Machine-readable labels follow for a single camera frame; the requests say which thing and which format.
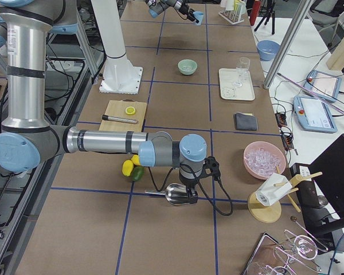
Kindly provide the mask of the light blue plastic cup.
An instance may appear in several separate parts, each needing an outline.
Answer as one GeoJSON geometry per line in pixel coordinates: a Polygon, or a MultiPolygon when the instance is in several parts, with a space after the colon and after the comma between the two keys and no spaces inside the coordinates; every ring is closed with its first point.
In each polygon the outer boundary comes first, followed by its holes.
{"type": "Polygon", "coordinates": [[[196,26],[200,26],[202,24],[202,20],[204,18],[204,13],[201,12],[201,11],[194,11],[193,15],[194,15],[194,18],[195,18],[194,24],[196,26]]]}

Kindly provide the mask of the metal ice scoop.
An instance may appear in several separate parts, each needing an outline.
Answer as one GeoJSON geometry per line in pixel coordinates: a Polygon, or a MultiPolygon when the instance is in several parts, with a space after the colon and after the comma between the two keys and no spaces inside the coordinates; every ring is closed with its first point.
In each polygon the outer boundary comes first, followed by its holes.
{"type": "Polygon", "coordinates": [[[164,191],[145,190],[144,193],[148,195],[159,195],[166,198],[166,200],[172,205],[188,205],[188,197],[186,192],[186,186],[179,183],[169,184],[164,191]]]}

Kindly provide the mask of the green ceramic bowl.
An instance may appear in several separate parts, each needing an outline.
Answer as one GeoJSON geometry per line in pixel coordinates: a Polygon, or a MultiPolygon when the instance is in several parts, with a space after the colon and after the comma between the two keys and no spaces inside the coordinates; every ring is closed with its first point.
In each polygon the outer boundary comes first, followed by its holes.
{"type": "Polygon", "coordinates": [[[197,63],[191,59],[184,59],[178,62],[178,70],[182,75],[190,76],[195,73],[198,68],[197,63]]]}

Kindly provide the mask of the ice cubes in green bowl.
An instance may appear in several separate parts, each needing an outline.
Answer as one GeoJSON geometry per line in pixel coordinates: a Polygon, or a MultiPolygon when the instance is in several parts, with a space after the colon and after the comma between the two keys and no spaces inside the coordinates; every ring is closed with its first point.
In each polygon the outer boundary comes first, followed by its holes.
{"type": "Polygon", "coordinates": [[[191,66],[183,66],[183,67],[182,67],[182,70],[183,70],[184,72],[191,72],[191,71],[193,70],[193,68],[192,68],[191,66]]]}

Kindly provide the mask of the pink bowl with ice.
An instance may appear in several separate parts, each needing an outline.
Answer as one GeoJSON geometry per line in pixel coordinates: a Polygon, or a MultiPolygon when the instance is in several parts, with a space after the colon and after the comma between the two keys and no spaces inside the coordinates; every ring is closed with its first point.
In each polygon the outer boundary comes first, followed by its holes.
{"type": "Polygon", "coordinates": [[[246,170],[257,179],[268,179],[273,173],[282,174],[286,169],[286,157],[277,146],[269,142],[252,142],[243,153],[246,170]]]}

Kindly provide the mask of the green lime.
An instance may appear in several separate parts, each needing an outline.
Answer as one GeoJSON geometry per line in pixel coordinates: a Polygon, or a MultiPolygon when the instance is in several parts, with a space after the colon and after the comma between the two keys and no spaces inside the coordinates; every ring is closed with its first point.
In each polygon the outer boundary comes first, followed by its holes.
{"type": "Polygon", "coordinates": [[[130,177],[133,182],[137,182],[142,179],[143,175],[144,175],[144,167],[136,166],[132,170],[130,177]]]}

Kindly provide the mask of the yellow lemon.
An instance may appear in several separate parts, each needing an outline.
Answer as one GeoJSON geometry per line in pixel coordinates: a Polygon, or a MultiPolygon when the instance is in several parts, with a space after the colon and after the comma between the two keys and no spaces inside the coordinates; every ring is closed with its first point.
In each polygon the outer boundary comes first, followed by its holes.
{"type": "Polygon", "coordinates": [[[133,155],[131,158],[131,161],[135,166],[141,166],[140,160],[139,160],[139,155],[133,155]]]}
{"type": "Polygon", "coordinates": [[[122,174],[126,177],[130,176],[134,169],[132,160],[125,160],[122,165],[122,174]]]}

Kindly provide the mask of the black tripod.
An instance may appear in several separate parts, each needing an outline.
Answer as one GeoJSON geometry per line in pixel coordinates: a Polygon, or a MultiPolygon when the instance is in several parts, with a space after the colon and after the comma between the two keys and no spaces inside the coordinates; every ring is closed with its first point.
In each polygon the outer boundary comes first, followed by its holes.
{"type": "Polygon", "coordinates": [[[273,1],[273,0],[267,1],[264,17],[260,20],[260,22],[254,28],[254,32],[256,32],[262,24],[267,25],[269,20],[272,19],[271,34],[272,35],[275,34],[275,10],[274,10],[275,5],[276,5],[276,1],[273,1]]]}

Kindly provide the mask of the white paper carton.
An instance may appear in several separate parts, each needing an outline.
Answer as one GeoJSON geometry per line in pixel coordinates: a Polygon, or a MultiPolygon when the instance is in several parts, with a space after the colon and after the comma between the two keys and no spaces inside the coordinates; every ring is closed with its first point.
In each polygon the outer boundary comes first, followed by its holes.
{"type": "Polygon", "coordinates": [[[292,189],[292,184],[284,176],[273,173],[255,192],[256,199],[263,206],[272,206],[292,189]]]}

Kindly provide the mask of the lemon half slice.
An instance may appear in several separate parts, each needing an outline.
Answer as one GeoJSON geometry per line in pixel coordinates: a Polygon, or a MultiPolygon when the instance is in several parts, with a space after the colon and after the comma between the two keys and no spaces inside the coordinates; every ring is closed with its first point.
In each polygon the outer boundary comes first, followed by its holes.
{"type": "Polygon", "coordinates": [[[133,106],[127,106],[125,108],[125,114],[130,115],[130,116],[135,115],[136,114],[136,108],[133,106]]]}

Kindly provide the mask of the wooden cutting board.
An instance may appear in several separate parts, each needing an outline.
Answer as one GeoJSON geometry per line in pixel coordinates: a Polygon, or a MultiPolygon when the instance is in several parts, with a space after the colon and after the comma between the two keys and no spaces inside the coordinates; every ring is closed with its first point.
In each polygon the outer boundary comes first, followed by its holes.
{"type": "Polygon", "coordinates": [[[144,117],[146,114],[147,103],[138,101],[125,101],[125,100],[110,100],[104,112],[107,116],[121,117],[122,119],[136,120],[136,124],[107,121],[102,119],[99,131],[134,131],[142,132],[144,117]],[[126,109],[129,107],[135,108],[135,113],[132,115],[127,114],[126,109]]]}

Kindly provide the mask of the black tray with glasses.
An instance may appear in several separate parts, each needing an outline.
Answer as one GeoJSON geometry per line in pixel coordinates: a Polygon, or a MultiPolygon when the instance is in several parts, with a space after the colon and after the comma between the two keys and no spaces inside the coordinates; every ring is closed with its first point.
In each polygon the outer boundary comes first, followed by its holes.
{"type": "Polygon", "coordinates": [[[284,230],[285,239],[276,240],[263,233],[242,274],[322,274],[315,263],[319,252],[328,248],[311,235],[284,230]]]}

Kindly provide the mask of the blue teach pendant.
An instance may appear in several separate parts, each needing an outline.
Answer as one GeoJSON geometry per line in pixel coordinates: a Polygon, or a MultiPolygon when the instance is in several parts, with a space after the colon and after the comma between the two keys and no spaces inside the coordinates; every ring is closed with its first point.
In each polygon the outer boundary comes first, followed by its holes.
{"type": "Polygon", "coordinates": [[[316,93],[319,97],[334,103],[338,99],[341,78],[326,72],[312,70],[307,76],[304,87],[316,93]]]}
{"type": "Polygon", "coordinates": [[[337,132],[337,126],[325,103],[310,96],[295,96],[293,105],[298,122],[305,131],[337,132]]]}

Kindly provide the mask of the far blue teach pendant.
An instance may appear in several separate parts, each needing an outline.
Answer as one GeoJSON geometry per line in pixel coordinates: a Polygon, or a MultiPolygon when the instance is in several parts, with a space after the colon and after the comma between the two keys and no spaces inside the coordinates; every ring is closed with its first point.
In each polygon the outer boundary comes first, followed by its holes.
{"type": "Polygon", "coordinates": [[[326,72],[312,70],[307,76],[304,87],[316,93],[319,97],[334,103],[338,99],[341,78],[326,72]]]}

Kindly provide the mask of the aluminium frame post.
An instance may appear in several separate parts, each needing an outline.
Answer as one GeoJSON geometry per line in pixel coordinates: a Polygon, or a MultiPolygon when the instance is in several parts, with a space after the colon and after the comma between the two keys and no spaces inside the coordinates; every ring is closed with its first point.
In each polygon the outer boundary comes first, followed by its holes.
{"type": "Polygon", "coordinates": [[[276,55],[276,57],[273,59],[272,65],[267,73],[267,76],[263,83],[263,88],[269,90],[271,84],[273,83],[273,80],[276,76],[276,74],[279,72],[279,69],[285,59],[286,54],[289,51],[289,48],[299,31],[303,20],[305,19],[311,5],[314,3],[314,1],[306,1],[302,0],[294,14],[293,19],[291,20],[289,27],[284,35],[284,38],[281,42],[280,49],[276,55]]]}

